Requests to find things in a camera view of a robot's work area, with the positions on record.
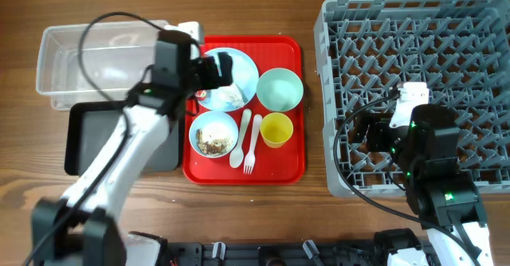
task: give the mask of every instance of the plastic grid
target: plastic grid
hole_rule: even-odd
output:
[[[480,182],[481,191],[510,190],[503,187],[510,184],[506,76],[510,53],[505,30],[509,10],[508,0],[327,0],[323,4],[314,33],[317,72],[323,83],[328,187],[334,195],[348,194],[333,191],[330,183],[338,180],[332,175],[336,172],[332,138],[339,123],[354,109],[387,96],[390,87],[408,81],[427,82],[430,103],[456,111],[461,128],[459,166]],[[380,104],[371,111],[393,112],[394,105]],[[347,142],[353,125],[340,130],[344,175],[367,194],[402,195],[384,172],[390,163],[388,154],[368,153],[364,143]],[[398,181],[402,172],[393,166],[390,175]]]

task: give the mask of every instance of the white spoon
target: white spoon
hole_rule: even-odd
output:
[[[239,137],[237,139],[237,145],[230,153],[230,166],[237,168],[242,164],[242,160],[245,154],[242,152],[242,141],[245,138],[246,129],[248,128],[249,119],[252,117],[252,112],[249,109],[245,109],[242,112],[241,126],[239,127]]]

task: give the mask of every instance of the wood grain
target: wood grain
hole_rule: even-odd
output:
[[[30,210],[58,198],[76,178],[63,170],[67,112],[34,89],[43,30],[86,23],[124,10],[178,23],[199,21],[208,34],[286,34],[303,49],[307,171],[292,186],[196,186],[181,170],[136,183],[121,225],[170,241],[301,242],[369,238],[383,229],[419,225],[327,189],[322,96],[312,27],[324,0],[0,0],[0,265],[18,265],[30,249]],[[510,261],[510,204],[485,195],[496,264]],[[401,198],[382,203],[409,213]]]

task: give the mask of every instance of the white fork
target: white fork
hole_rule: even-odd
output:
[[[255,115],[253,117],[253,126],[252,126],[252,139],[249,142],[249,151],[245,157],[245,166],[244,166],[244,174],[252,174],[253,166],[255,165],[255,145],[257,144],[258,132],[261,129],[262,116]]]

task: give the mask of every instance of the green bowl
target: green bowl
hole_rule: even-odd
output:
[[[258,80],[257,98],[270,111],[290,111],[303,98],[303,83],[293,71],[273,68]]]

